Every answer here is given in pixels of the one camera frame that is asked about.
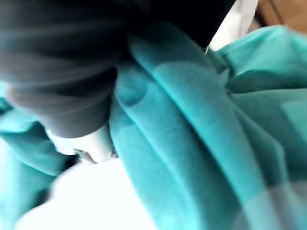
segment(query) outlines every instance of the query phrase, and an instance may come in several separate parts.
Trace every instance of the white surface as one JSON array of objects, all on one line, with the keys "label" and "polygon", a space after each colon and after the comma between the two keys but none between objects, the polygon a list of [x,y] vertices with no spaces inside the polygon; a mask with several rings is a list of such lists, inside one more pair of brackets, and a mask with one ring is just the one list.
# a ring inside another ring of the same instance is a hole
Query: white surface
[{"label": "white surface", "polygon": [[52,198],[19,221],[17,230],[154,230],[121,160],[79,163],[54,184]]}]

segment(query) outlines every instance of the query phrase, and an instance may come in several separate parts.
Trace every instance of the teal cloth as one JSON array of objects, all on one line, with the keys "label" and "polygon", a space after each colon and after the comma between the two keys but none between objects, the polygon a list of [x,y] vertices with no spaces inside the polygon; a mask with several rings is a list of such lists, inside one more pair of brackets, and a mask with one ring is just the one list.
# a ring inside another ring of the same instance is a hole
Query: teal cloth
[{"label": "teal cloth", "polygon": [[70,157],[55,151],[31,115],[0,99],[0,229],[13,230],[25,212],[42,204]]},{"label": "teal cloth", "polygon": [[204,55],[161,23],[128,48],[111,135],[157,228],[306,229],[306,37],[264,28]]}]

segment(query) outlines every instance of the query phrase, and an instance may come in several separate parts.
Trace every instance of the teal scrub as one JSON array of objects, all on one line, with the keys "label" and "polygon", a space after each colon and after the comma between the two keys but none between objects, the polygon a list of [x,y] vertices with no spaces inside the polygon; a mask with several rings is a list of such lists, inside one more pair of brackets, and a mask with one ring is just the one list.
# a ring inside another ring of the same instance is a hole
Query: teal scrub
[{"label": "teal scrub", "polygon": [[[127,43],[111,135],[157,228],[305,229],[306,38],[263,28],[204,55],[160,23]],[[12,230],[70,158],[55,152],[34,117],[3,105],[2,117],[15,114],[0,123],[8,156],[1,214]]]}]

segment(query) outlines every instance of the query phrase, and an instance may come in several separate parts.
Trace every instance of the white fabric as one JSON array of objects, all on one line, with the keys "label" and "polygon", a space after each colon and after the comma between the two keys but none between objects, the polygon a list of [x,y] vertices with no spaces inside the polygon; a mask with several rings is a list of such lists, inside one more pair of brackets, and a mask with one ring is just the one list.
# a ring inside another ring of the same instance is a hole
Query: white fabric
[{"label": "white fabric", "polygon": [[218,50],[245,36],[254,19],[257,4],[258,0],[236,0],[214,35],[210,48]]}]

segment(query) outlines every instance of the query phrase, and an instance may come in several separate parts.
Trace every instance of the dark gray sleeve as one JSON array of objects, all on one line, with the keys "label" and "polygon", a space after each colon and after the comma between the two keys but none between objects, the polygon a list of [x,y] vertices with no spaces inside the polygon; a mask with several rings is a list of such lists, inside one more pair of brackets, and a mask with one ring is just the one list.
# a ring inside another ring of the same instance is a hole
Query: dark gray sleeve
[{"label": "dark gray sleeve", "polygon": [[2,0],[0,81],[10,103],[56,135],[87,135],[108,120],[128,31],[168,20],[206,47],[233,2]]}]

